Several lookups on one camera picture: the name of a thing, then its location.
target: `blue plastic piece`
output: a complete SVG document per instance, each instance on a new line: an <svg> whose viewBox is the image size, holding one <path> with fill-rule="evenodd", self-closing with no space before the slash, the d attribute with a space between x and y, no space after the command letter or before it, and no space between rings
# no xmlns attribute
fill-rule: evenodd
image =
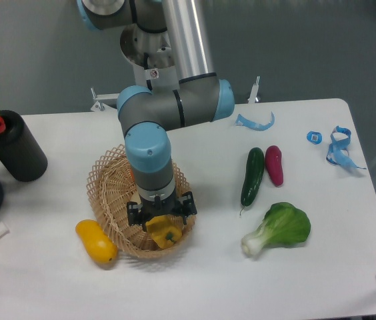
<svg viewBox="0 0 376 320"><path fill-rule="evenodd" d="M227 80L219 80L219 100L216 113L212 121L227 118L233 114L235 108L234 93Z"/></svg>
<svg viewBox="0 0 376 320"><path fill-rule="evenodd" d="M262 125L252 120L248 120L239 114L237 119L235 120L235 125L247 127L249 129L256 130L256 131L265 131L271 128L274 125L274 122L275 122L275 116L273 112L271 112L271 121L268 122L266 125Z"/></svg>
<svg viewBox="0 0 376 320"><path fill-rule="evenodd" d="M334 133L342 133L347 137L342 140L336 140ZM329 150L327 151L326 160L332 165L340 165L344 168L356 168L356 169L366 169L364 167L359 167L352 161L349 156L343 154L342 150L348 152L348 145L351 143L351 130L347 128L342 128L336 126L332 133L330 134L330 139L332 143L329 145Z"/></svg>
<svg viewBox="0 0 376 320"><path fill-rule="evenodd" d="M323 136L320 132L310 131L307 134L307 140L315 145L319 145L323 140Z"/></svg>
<svg viewBox="0 0 376 320"><path fill-rule="evenodd" d="M126 134L125 148L132 167L144 173L162 170L171 158L167 133L154 122L142 122L132 127Z"/></svg>
<svg viewBox="0 0 376 320"><path fill-rule="evenodd" d="M127 100L132 98L134 95L137 95L138 93L144 92L152 95L151 90L146 87L142 87L141 85L132 85L124 89L117 98L117 111L120 113L121 108L123 108Z"/></svg>
<svg viewBox="0 0 376 320"><path fill-rule="evenodd" d="M87 26L87 28L89 30L99 30L92 24L92 21L90 21L89 16L86 14L86 11L84 10L83 3L81 0L77 0L77 6L79 7L80 16L83 19L83 22Z"/></svg>

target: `yellow squash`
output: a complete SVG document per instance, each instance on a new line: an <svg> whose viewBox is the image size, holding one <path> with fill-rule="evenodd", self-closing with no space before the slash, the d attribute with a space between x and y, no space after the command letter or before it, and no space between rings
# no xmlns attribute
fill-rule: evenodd
<svg viewBox="0 0 376 320"><path fill-rule="evenodd" d="M117 257L117 246L104 234L95 220L78 222L75 232L80 236L84 248L94 262L110 263Z"/></svg>
<svg viewBox="0 0 376 320"><path fill-rule="evenodd" d="M182 230L165 215L152 218L146 222L147 232L161 249L170 248L182 238Z"/></svg>

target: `cucumber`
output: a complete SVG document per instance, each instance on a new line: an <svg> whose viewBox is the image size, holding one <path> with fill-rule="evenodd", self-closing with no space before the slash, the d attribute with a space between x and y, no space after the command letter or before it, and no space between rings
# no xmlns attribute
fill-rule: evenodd
<svg viewBox="0 0 376 320"><path fill-rule="evenodd" d="M241 205L250 206L256 198L262 182L265 168L265 157L261 148L252 148L247 157L246 176L241 190Z"/></svg>

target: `blue joint cap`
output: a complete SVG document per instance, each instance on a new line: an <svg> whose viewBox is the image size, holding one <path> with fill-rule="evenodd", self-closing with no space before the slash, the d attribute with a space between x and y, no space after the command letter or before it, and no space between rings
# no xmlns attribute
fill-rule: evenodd
<svg viewBox="0 0 376 320"><path fill-rule="evenodd" d="M126 156L133 168L144 173L162 170L171 158L166 131L154 122L133 126L125 137Z"/></svg>
<svg viewBox="0 0 376 320"><path fill-rule="evenodd" d="M120 92L117 98L117 111L120 113L120 110L121 108L123 108L126 101L132 98L134 95L137 95L138 93L149 93L150 95L152 95L151 90L146 87L142 87L141 85L132 85L130 87L127 87L122 92Z"/></svg>
<svg viewBox="0 0 376 320"><path fill-rule="evenodd" d="M212 121L229 117L234 112L235 100L231 85L227 80L219 80L219 100Z"/></svg>
<svg viewBox="0 0 376 320"><path fill-rule="evenodd" d="M99 30L96 28L92 21L90 21L89 16L87 15L86 11L84 10L83 2L82 0L77 0L77 6L79 8L80 16L83 19L84 24L89 30Z"/></svg>

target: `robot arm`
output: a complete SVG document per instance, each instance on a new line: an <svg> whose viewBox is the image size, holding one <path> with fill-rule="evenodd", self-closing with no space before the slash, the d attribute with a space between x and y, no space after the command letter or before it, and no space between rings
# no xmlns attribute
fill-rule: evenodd
<svg viewBox="0 0 376 320"><path fill-rule="evenodd" d="M180 216L186 222L188 216L197 213L192 193L177 198L171 144L166 131L222 119L234 110L231 86L228 81L217 78L211 63L199 3L198 0L79 0L86 19L98 27L127 23L130 10L131 23L136 23L136 27L130 26L131 39L126 37L121 44L123 52L123 46L130 41L137 49L138 52L128 58L132 64L166 74L169 71L166 69L173 66L164 64L165 67L160 68L158 62L163 52L175 62L176 81L155 83L157 85L148 83L147 78L139 80L134 67L138 85L123 90L117 100L126 154L142 202L139 206L127 204L130 225L145 226L154 216L167 214ZM157 40L167 43L154 45ZM152 62L159 66L150 69Z"/></svg>

